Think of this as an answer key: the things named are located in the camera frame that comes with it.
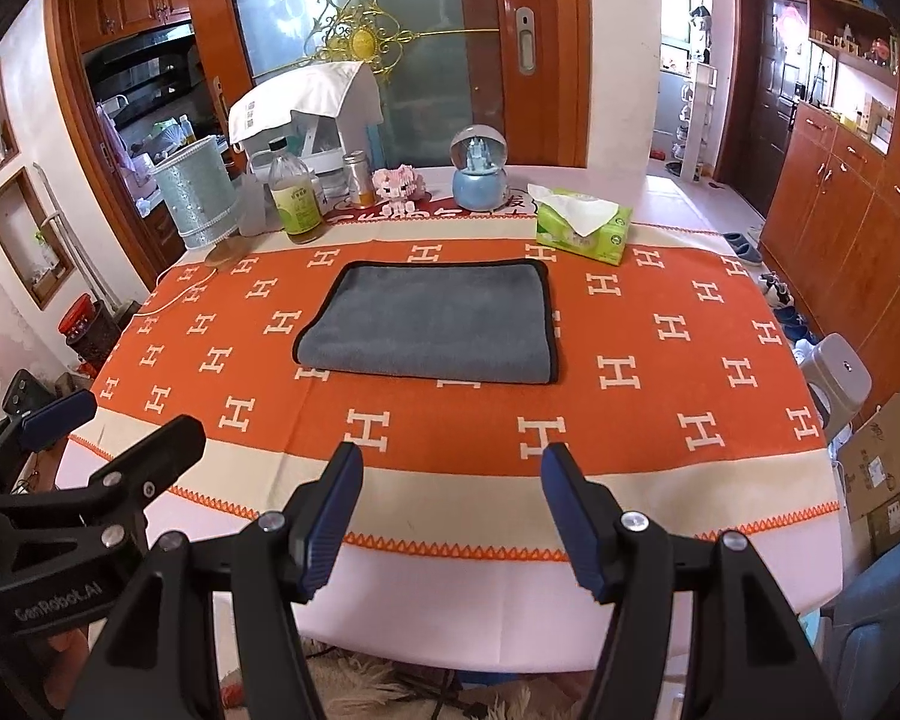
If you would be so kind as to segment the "left hand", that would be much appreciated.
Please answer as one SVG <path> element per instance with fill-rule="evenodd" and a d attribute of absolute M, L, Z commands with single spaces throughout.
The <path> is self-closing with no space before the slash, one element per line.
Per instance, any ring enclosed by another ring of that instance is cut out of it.
<path fill-rule="evenodd" d="M 30 639 L 27 647 L 37 660 L 48 704 L 55 710 L 66 709 L 91 651 L 89 628 L 82 626 L 43 640 Z"/>

